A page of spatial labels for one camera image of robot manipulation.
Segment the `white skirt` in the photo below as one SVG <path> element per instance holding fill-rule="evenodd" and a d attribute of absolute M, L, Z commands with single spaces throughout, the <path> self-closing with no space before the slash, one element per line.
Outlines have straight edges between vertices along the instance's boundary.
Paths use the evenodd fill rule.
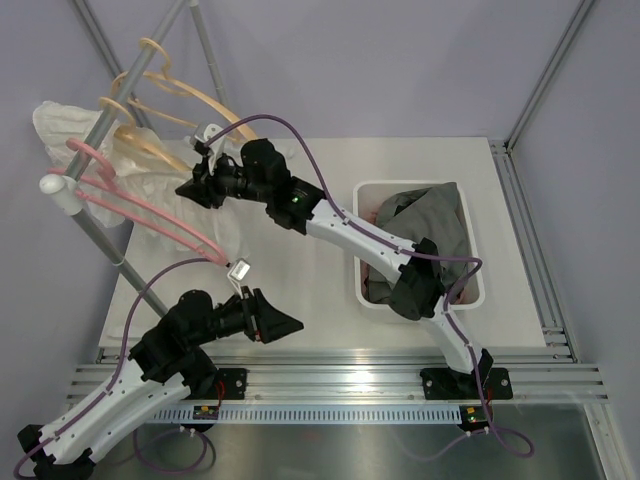
<path fill-rule="evenodd" d="M 102 226 L 120 225 L 125 212 L 167 250 L 220 253 L 230 262 L 249 255 L 234 204 L 208 210 L 176 194 L 199 162 L 185 142 L 165 143 L 150 129 L 115 121 L 98 152 L 115 176 L 107 179 L 92 161 L 78 191 L 89 197 L 89 210 Z"/>

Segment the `beige hanger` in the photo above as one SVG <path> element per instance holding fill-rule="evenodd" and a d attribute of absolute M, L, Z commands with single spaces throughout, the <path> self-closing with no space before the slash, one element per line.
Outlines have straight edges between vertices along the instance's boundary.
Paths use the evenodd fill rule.
<path fill-rule="evenodd" d="M 116 120 L 107 134 L 110 153 L 107 158 L 121 175 L 142 172 L 187 172 L 190 166 L 172 153 L 150 129 L 138 127 L 133 115 L 120 103 L 109 97 L 100 97 L 104 111 L 122 113 L 125 120 Z"/>
<path fill-rule="evenodd" d="M 172 61 L 169 54 L 166 50 L 155 40 L 152 40 L 148 37 L 142 37 L 139 40 L 140 49 L 143 50 L 145 47 L 150 47 L 153 53 L 160 53 L 164 58 L 164 64 L 161 67 L 159 72 L 145 70 L 142 73 L 142 77 L 149 80 L 152 84 L 154 84 L 157 88 L 164 91 L 167 94 L 171 94 L 177 97 L 184 98 L 195 98 L 199 100 L 201 103 L 207 105 L 211 109 L 213 109 L 216 113 L 218 113 L 222 118 L 224 118 L 229 124 L 233 124 L 240 120 L 240 118 L 232 112 L 229 108 L 224 106 L 219 101 L 215 100 L 212 96 L 205 94 L 204 92 L 196 89 L 195 87 L 174 78 L 170 74 L 170 69 L 172 67 Z M 173 123 L 195 127 L 196 124 L 193 122 L 189 122 L 187 120 L 174 117 L 153 108 L 150 108 L 138 100 L 133 99 L 133 94 L 130 94 L 127 97 L 126 103 L 130 106 L 140 108 L 144 112 L 152 113 L 161 118 L 169 120 Z"/>

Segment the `beige hanger front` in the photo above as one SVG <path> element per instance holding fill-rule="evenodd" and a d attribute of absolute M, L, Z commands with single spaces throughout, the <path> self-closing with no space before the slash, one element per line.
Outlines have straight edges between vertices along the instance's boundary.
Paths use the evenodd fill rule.
<path fill-rule="evenodd" d="M 196 89 L 195 87 L 174 78 L 170 74 L 170 69 L 172 67 L 172 61 L 169 54 L 166 50 L 155 40 L 152 40 L 148 37 L 142 37 L 139 40 L 140 49 L 143 50 L 145 47 L 150 47 L 153 53 L 160 53 L 164 58 L 164 64 L 161 67 L 159 72 L 145 70 L 142 73 L 142 77 L 149 80 L 152 84 L 154 84 L 157 88 L 164 91 L 167 94 L 171 94 L 177 97 L 184 98 L 195 98 L 199 100 L 201 103 L 207 105 L 211 109 L 213 109 L 216 113 L 218 113 L 222 118 L 224 118 L 229 124 L 233 124 L 240 120 L 240 118 L 232 112 L 229 108 L 224 106 L 219 101 L 215 100 L 212 96 L 205 94 L 204 92 Z M 133 99 L 133 94 L 130 94 L 127 97 L 126 103 L 130 106 L 140 108 L 144 112 L 152 113 L 161 118 L 169 120 L 173 123 L 195 127 L 196 124 L 193 122 L 189 122 L 187 120 L 174 117 L 153 108 L 150 108 L 138 100 Z"/>

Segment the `pink hanger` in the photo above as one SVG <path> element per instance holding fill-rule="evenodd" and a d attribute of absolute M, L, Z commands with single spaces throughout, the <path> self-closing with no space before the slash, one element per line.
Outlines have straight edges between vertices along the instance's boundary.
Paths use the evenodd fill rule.
<path fill-rule="evenodd" d="M 106 228 L 129 219 L 153 235 L 165 237 L 167 248 L 192 250 L 204 258 L 226 265 L 235 245 L 231 218 L 211 219 L 197 204 L 177 196 L 175 189 L 187 172 L 142 172 L 121 175 L 107 155 L 109 141 L 93 148 L 78 138 L 45 142 L 52 166 L 50 174 L 63 176 L 74 155 L 89 165 L 73 185 L 76 196 L 87 202 L 90 213 Z"/>

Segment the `pink skirt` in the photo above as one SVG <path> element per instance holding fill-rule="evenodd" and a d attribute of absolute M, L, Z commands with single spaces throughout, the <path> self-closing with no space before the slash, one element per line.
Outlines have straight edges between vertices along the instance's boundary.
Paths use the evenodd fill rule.
<path fill-rule="evenodd" d="M 364 204 L 354 206 L 354 212 L 361 218 L 372 223 L 375 220 L 380 203 L 373 204 L 372 206 L 365 206 Z M 456 216 L 463 226 L 469 246 L 469 252 L 471 254 L 477 253 L 477 246 L 475 237 L 471 225 L 471 221 L 467 215 L 467 206 L 463 200 L 459 201 L 459 205 L 456 208 Z M 368 300 L 366 295 L 365 281 L 369 278 L 370 266 L 365 262 L 356 258 L 354 260 L 355 268 L 355 292 L 356 298 L 360 304 L 375 311 L 388 311 L 389 306 L 382 303 L 372 303 Z M 484 284 L 482 275 L 477 274 L 475 278 L 469 279 L 464 288 L 457 294 L 457 298 L 452 304 L 453 310 L 471 310 L 480 306 L 484 302 Z"/>

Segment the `grey skirt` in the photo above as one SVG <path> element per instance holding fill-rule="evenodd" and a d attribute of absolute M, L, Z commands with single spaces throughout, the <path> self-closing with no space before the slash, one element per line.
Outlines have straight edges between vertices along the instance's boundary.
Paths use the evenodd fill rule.
<path fill-rule="evenodd" d="M 457 184 L 448 182 L 432 187 L 399 192 L 388 197 L 364 218 L 376 227 L 401 238 L 420 243 L 428 238 L 437 255 L 468 257 L 469 241 L 457 211 L 461 201 Z M 363 296 L 373 304 L 387 304 L 391 284 L 370 266 L 364 267 Z M 445 290 L 467 273 L 468 264 L 440 262 Z"/>

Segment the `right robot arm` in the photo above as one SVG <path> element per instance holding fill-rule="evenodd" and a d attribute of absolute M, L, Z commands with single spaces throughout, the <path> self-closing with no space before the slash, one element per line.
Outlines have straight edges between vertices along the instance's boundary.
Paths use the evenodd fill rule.
<path fill-rule="evenodd" d="M 390 282 L 391 310 L 425 322 L 444 355 L 445 367 L 423 370 L 423 381 L 454 397 L 476 396 L 488 386 L 493 358 L 451 310 L 453 298 L 480 269 L 480 259 L 458 258 L 468 270 L 447 287 L 442 265 L 454 263 L 454 257 L 439 255 L 427 238 L 413 242 L 393 236 L 342 209 L 326 190 L 292 175 L 269 140 L 248 141 L 238 160 L 214 152 L 209 140 L 194 138 L 191 143 L 202 160 L 177 195 L 207 209 L 222 207 L 228 198 L 262 203 L 276 225 L 327 241 L 364 261 Z"/>

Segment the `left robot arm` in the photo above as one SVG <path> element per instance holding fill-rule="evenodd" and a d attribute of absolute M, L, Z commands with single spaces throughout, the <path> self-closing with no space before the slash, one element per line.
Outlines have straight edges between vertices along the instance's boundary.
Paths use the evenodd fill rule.
<path fill-rule="evenodd" d="M 303 329 L 258 289 L 222 304 L 201 290 L 178 302 L 120 358 L 112 376 L 73 409 L 17 435 L 36 479 L 87 479 L 124 437 L 165 406 L 220 395 L 218 369 L 203 345 L 235 334 L 263 344 Z"/>

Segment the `white plastic basket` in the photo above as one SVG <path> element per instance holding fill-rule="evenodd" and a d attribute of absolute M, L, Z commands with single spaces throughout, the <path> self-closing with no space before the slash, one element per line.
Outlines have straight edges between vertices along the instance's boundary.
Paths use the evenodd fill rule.
<path fill-rule="evenodd" d="M 435 181 L 435 180 L 434 181 L 430 181 L 430 180 L 422 180 L 422 181 L 411 181 L 411 180 L 364 181 L 364 182 L 361 182 L 361 183 L 357 184 L 356 187 L 354 188 L 354 191 L 353 191 L 353 202 L 352 202 L 353 203 L 353 213 L 356 214 L 354 212 L 354 206 L 358 206 L 358 205 L 362 205 L 362 204 L 364 204 L 365 206 L 372 206 L 373 204 L 378 204 L 378 203 L 381 204 L 388 197 L 390 197 L 392 195 L 395 195 L 395 194 L 397 194 L 399 192 L 404 192 L 404 191 L 408 191 L 408 190 L 424 189 L 424 188 L 428 188 L 428 187 L 432 187 L 432 186 L 435 186 L 435 185 L 444 184 L 444 183 L 448 183 L 448 182 L 454 182 L 454 181 Z M 467 199 L 466 199 L 466 196 L 465 196 L 465 192 L 464 192 L 463 188 L 458 183 L 456 183 L 456 184 L 457 184 L 457 188 L 458 188 L 458 191 L 459 191 L 460 200 L 463 200 L 466 203 L 467 215 L 468 215 L 468 218 L 471 221 L 471 225 L 472 225 L 472 229 L 473 229 L 473 233 L 474 233 L 474 237 L 475 237 L 475 242 L 476 242 L 476 235 L 475 235 L 475 232 L 474 232 L 474 225 L 473 225 L 473 221 L 472 221 L 471 211 L 469 209 L 469 205 L 468 205 L 468 202 L 467 202 Z M 479 257 L 480 255 L 479 255 L 478 247 L 477 247 L 477 253 L 476 254 L 469 253 L 469 255 L 472 256 L 472 257 Z M 469 272 L 473 267 L 474 267 L 473 262 L 470 262 L 468 264 L 467 272 Z M 365 308 L 365 307 L 363 307 L 363 308 L 371 310 L 371 311 L 375 312 L 376 315 L 378 315 L 378 316 L 382 315 L 383 317 L 384 317 L 384 315 L 387 315 L 387 314 L 391 313 L 390 308 L 389 308 L 388 311 L 375 311 L 375 310 L 372 310 L 372 309 L 369 309 L 369 308 Z"/>

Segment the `aluminium rail base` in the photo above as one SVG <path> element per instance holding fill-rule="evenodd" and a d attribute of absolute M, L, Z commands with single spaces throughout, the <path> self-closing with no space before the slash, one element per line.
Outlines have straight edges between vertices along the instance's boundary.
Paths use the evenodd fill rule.
<path fill-rule="evenodd" d="M 418 403 L 424 398 L 420 370 L 445 364 L 435 348 L 206 351 L 219 367 L 247 369 L 246 400 L 257 404 Z M 566 345 L 497 348 L 492 356 L 508 370 L 516 403 L 609 399 L 598 366 L 577 360 Z"/>

